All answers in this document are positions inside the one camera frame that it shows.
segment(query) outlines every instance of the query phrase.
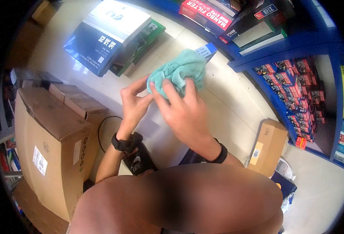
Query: green box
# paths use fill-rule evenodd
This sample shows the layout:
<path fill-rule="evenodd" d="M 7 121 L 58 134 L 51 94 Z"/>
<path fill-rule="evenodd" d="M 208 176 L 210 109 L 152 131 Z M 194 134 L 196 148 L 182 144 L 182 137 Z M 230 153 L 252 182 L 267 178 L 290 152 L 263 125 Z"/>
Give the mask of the green box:
<path fill-rule="evenodd" d="M 138 33 L 124 51 L 114 59 L 109 70 L 118 77 L 122 74 L 128 74 L 165 30 L 163 25 L 151 19 L 151 23 Z"/>

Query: green towel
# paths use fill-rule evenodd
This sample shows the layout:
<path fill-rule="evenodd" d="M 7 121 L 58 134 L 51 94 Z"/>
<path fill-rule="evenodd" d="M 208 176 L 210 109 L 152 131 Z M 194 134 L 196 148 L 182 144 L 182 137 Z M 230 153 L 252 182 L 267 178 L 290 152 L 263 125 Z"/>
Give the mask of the green towel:
<path fill-rule="evenodd" d="M 203 88 L 203 78 L 206 75 L 206 59 L 191 49 L 184 49 L 181 54 L 160 68 L 156 69 L 147 80 L 147 91 L 151 93 L 150 81 L 155 83 L 155 88 L 167 98 L 162 88 L 164 79 L 170 79 L 181 97 L 185 96 L 185 77 L 194 81 L 198 91 Z"/>

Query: yellow label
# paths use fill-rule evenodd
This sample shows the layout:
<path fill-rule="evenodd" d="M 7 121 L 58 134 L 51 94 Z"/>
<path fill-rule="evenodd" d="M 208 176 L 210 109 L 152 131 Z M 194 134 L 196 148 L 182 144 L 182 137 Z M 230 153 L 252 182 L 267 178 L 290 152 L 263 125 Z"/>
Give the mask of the yellow label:
<path fill-rule="evenodd" d="M 253 164 L 254 166 L 255 166 L 255 164 L 257 164 L 257 161 L 258 161 L 260 152 L 262 151 L 262 148 L 263 148 L 263 143 L 257 142 L 255 144 L 255 148 L 254 148 L 254 151 L 251 155 L 249 163 Z"/>

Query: hand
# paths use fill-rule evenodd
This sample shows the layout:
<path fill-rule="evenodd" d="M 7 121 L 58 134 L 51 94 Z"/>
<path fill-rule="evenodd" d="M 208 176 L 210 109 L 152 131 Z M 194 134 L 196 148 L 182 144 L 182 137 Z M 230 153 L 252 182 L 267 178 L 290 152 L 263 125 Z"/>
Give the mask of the hand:
<path fill-rule="evenodd" d="M 142 117 L 145 116 L 150 103 L 154 100 L 152 94 L 144 97 L 137 96 L 137 94 L 146 89 L 146 80 L 149 76 L 147 75 L 120 90 L 120 96 L 123 101 L 124 119 L 117 133 L 118 140 L 127 140 Z"/>
<path fill-rule="evenodd" d="M 181 98 L 170 80 L 163 80 L 163 90 L 171 105 L 156 91 L 153 82 L 150 88 L 163 119 L 176 137 L 194 152 L 213 161 L 219 156 L 221 146 L 208 130 L 206 104 L 198 95 L 193 80 L 185 78 L 185 81 L 185 97 Z"/>

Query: person's left hand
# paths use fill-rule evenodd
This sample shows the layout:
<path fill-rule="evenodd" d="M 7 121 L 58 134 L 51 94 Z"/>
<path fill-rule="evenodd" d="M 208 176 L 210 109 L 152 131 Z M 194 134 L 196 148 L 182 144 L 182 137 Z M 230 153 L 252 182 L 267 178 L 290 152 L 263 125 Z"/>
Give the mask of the person's left hand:
<path fill-rule="evenodd" d="M 152 94 L 144 97 L 137 96 L 137 94 L 146 89 L 146 80 L 149 76 L 150 74 L 120 90 L 121 99 L 123 101 L 124 119 L 118 131 L 118 140 L 124 138 L 125 136 L 123 135 L 130 135 L 132 133 L 142 117 L 146 114 L 148 106 L 154 100 Z"/>

